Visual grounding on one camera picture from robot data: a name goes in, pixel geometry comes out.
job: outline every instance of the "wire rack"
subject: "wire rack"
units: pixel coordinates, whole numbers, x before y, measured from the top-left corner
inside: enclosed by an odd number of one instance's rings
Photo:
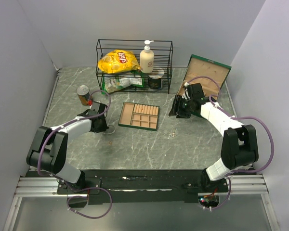
[[[122,40],[122,39],[99,39],[96,44],[97,63],[109,52],[119,49],[125,51],[132,51],[139,62],[140,52],[144,49],[144,40]],[[151,43],[151,50],[154,52],[154,70],[158,67],[164,70],[164,74],[154,74],[155,76],[160,75],[162,81],[162,88],[154,90],[149,87],[148,76],[143,75],[143,87],[129,86],[120,91],[138,91],[138,92],[167,92],[169,93],[171,78],[172,78],[172,53],[173,45],[172,41],[155,40]],[[102,89],[103,81],[105,77],[111,76],[110,74],[103,73],[96,63],[96,77],[99,83],[100,89]],[[126,72],[124,77],[136,77],[135,73]]]

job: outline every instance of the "snack bag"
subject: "snack bag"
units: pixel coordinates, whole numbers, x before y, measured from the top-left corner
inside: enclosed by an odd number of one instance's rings
[[[109,52],[98,61],[98,68],[107,74],[140,69],[133,52],[124,50],[114,50]]]
[[[134,73],[134,77],[131,77],[130,74],[125,75],[124,73],[119,75],[104,75],[102,90],[112,93],[127,88],[130,85],[142,88],[144,82],[142,76],[138,75],[136,71],[131,72]]]

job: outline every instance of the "soap dispenser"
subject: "soap dispenser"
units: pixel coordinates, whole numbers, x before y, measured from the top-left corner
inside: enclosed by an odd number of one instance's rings
[[[151,73],[154,66],[154,52],[150,49],[150,43],[154,41],[146,40],[145,48],[140,52],[140,70],[143,73]]]

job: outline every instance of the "small tin can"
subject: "small tin can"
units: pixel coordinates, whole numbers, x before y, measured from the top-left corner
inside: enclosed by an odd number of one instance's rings
[[[81,85],[76,90],[76,93],[82,105],[88,105],[88,100],[90,97],[89,90],[90,90],[89,87],[86,85]]]
[[[162,89],[162,77],[164,76],[165,72],[162,68],[156,67],[153,72],[151,72],[148,76],[148,84],[149,88],[154,90]]]

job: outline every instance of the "box lid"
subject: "box lid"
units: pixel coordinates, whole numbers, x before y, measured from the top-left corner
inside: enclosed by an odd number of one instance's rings
[[[183,86],[185,82],[198,76],[211,77],[219,84],[220,87],[222,87],[230,70],[230,66],[192,54],[188,63],[185,77],[178,91],[178,95],[182,96],[184,94]],[[209,79],[199,78],[191,81],[190,83],[201,83],[205,96],[218,94],[217,86]]]

